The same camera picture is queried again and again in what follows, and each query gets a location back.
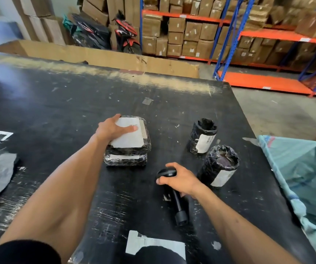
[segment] cylindrical package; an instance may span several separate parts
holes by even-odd
[[[139,131],[142,132],[143,145],[141,147],[114,147],[112,141],[106,148],[106,154],[112,155],[142,155],[148,153],[151,148],[151,139],[148,133],[146,121],[138,116],[121,116],[121,118],[137,118]]]
[[[142,155],[104,155],[104,163],[108,166],[145,166],[147,154]]]
[[[233,148],[226,145],[213,146],[197,177],[208,187],[222,187],[235,173],[239,164],[240,159]]]
[[[200,119],[194,123],[192,128],[190,141],[187,145],[188,150],[194,155],[206,153],[216,134],[217,126],[212,120]]]

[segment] black table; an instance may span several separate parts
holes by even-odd
[[[153,102],[143,104],[145,97]],[[0,131],[13,135],[0,149],[17,153],[24,168],[0,195],[0,236],[47,176],[89,140],[98,122],[116,113],[146,119],[152,151],[145,168],[103,165],[77,261],[83,256],[82,263],[136,263],[140,257],[152,263],[157,252],[169,256],[159,247],[126,254],[129,230],[136,230],[184,242],[187,263],[232,263],[223,245],[213,248],[220,239],[200,204],[189,199],[191,224],[177,228],[163,189],[155,183],[167,162],[198,171],[203,159],[187,152],[186,144],[194,121],[206,117],[218,122],[214,143],[231,146],[241,159],[238,171],[216,194],[301,262],[316,263],[261,148],[242,139],[255,136],[227,83],[3,54]],[[171,263],[181,263],[174,257]]]

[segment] hand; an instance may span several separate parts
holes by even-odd
[[[100,122],[98,124],[96,136],[99,138],[104,138],[109,142],[116,138],[119,138],[125,133],[135,132],[138,130],[137,126],[119,127],[118,125],[116,125],[115,123],[118,121],[120,116],[120,114],[116,114],[112,118],[108,118],[104,122]]]
[[[203,185],[199,179],[188,169],[179,165],[178,163],[168,163],[165,165],[168,167],[174,167],[177,171],[175,177],[160,177],[157,179],[156,183],[159,185],[167,184],[172,187],[174,190],[177,190],[182,193],[182,195],[187,194],[192,197],[195,196],[195,190],[198,186]]]

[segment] right hand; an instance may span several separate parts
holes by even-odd
[[[156,180],[159,185],[167,184],[174,190],[181,192],[182,194],[195,196],[196,188],[202,185],[199,179],[185,167],[179,165],[178,163],[168,163],[165,165],[167,168],[174,167],[177,171],[175,177],[160,177]]]

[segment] barcode scanner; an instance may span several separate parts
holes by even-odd
[[[160,172],[157,173],[157,178],[160,178],[162,176],[164,177],[175,177],[177,174],[177,171],[175,168],[164,168]],[[176,190],[174,190],[169,185],[164,185],[165,192],[169,194],[170,199],[173,203],[174,211],[175,211],[175,220],[176,224],[178,226],[186,225],[188,222],[187,214],[185,210],[182,208],[182,200],[180,193]]]

